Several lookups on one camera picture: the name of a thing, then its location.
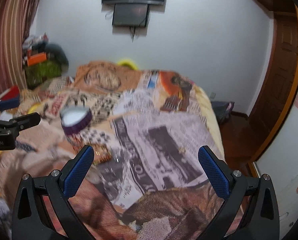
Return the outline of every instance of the blue gripper pad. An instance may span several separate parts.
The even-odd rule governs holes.
[[[20,105],[20,96],[0,101],[0,111],[16,108]]]
[[[199,149],[198,159],[217,196],[227,200],[230,195],[229,180],[210,156],[205,146]]]
[[[77,156],[74,159],[69,160],[62,168],[59,185],[67,199],[76,195],[93,160],[93,148],[85,145]]]

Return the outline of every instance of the purple lid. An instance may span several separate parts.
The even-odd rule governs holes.
[[[61,126],[65,135],[77,134],[92,120],[89,107],[70,106],[60,112]]]

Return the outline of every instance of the bedspread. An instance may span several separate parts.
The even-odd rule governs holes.
[[[80,66],[74,83],[63,77],[22,91],[14,116],[32,106],[37,127],[22,131],[16,149],[0,152],[0,194],[12,208],[23,174],[46,176],[79,150],[68,140],[59,112],[90,107],[83,142],[107,145],[108,162],[92,165],[70,204],[96,239],[196,239],[219,210],[197,159],[208,145],[224,159],[210,101],[189,79],[170,71],[135,71],[110,62]],[[64,234],[48,197],[49,215]],[[238,213],[229,232],[241,218]]]

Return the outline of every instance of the striped curtain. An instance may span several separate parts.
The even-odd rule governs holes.
[[[22,43],[28,37],[39,0],[0,0],[0,94],[13,85],[27,87]]]

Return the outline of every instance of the green bag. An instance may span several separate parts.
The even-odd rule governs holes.
[[[47,79],[61,76],[61,65],[56,61],[44,62],[25,67],[26,81],[29,89],[34,89]]]

